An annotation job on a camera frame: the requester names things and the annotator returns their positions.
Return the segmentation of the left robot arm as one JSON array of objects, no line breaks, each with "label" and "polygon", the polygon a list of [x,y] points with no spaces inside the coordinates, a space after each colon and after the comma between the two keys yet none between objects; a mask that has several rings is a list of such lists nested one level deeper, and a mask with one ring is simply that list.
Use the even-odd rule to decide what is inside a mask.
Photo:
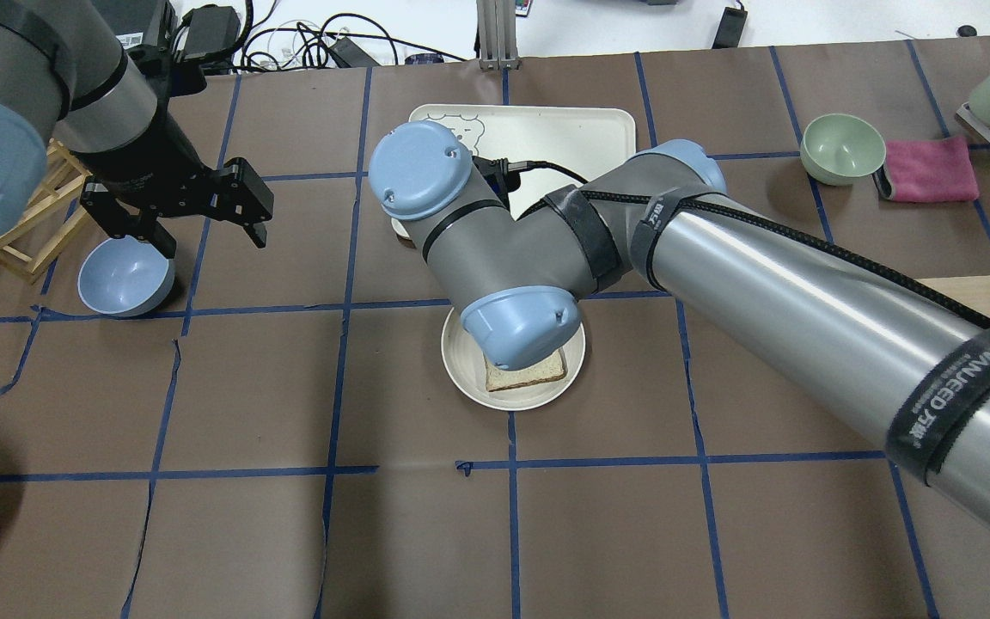
[{"label": "left robot arm", "polygon": [[244,38],[186,56],[177,36],[127,48],[90,1],[0,1],[0,236],[21,222],[56,138],[90,173],[79,203],[111,238],[172,259],[162,220],[203,216],[266,246],[271,189],[245,158],[210,168],[168,109]]}]

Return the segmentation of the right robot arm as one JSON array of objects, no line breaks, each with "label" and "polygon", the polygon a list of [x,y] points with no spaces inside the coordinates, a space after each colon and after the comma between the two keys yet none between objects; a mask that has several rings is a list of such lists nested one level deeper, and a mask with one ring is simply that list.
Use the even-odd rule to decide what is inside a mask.
[{"label": "right robot arm", "polygon": [[368,179],[496,367],[550,356],[578,301],[634,271],[990,529],[990,317],[755,214],[698,144],[637,153],[520,217],[435,121],[390,131]]}]

